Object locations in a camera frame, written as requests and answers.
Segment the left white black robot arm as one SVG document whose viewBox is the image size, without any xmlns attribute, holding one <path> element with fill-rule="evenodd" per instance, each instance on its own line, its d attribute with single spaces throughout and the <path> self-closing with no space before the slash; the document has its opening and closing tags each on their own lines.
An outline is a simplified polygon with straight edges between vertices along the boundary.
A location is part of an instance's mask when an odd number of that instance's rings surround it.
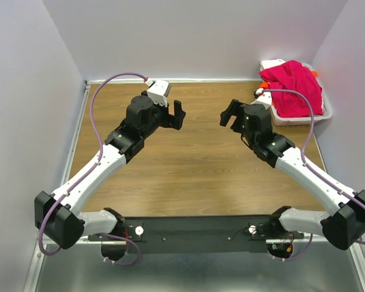
<svg viewBox="0 0 365 292">
<path fill-rule="evenodd" d="M 123 219 L 105 208 L 83 212 L 86 202 L 116 171 L 124 167 L 144 147 L 144 142 L 159 127 L 180 130 L 185 118 L 181 102 L 173 102 L 174 113 L 167 106 L 155 104 L 142 94 L 131 100 L 126 117 L 102 143 L 97 154 L 68 182 L 51 194 L 40 192 L 34 201 L 35 226 L 60 249 L 68 249 L 82 236 L 103 234 L 117 240 L 123 231 Z"/>
</svg>

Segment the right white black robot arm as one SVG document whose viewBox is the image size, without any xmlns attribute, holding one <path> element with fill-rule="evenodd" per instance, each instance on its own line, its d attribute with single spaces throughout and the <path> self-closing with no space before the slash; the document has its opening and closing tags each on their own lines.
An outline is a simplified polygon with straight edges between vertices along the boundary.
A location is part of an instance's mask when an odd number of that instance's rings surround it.
<svg viewBox="0 0 365 292">
<path fill-rule="evenodd" d="M 323 169 L 302 157 L 302 151 L 285 136 L 275 133 L 271 115 L 264 105 L 232 100 L 220 114 L 220 125 L 235 117 L 231 129 L 263 162 L 292 177 L 312 194 L 324 211 L 299 210 L 284 206 L 272 214 L 257 233 L 268 231 L 274 238 L 288 232 L 323 236 L 340 250 L 349 249 L 365 233 L 365 190 L 356 192 L 333 179 Z"/>
</svg>

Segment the pink t shirt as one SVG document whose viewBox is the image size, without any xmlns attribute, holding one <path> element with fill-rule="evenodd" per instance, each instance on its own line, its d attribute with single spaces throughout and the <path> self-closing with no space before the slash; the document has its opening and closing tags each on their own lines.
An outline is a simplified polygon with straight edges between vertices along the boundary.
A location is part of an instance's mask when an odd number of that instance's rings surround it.
<svg viewBox="0 0 365 292">
<path fill-rule="evenodd" d="M 308 117 L 309 105 L 315 116 L 324 113 L 322 88 L 312 71 L 302 63 L 290 60 L 260 71 L 268 83 L 277 114 L 283 118 Z"/>
</svg>

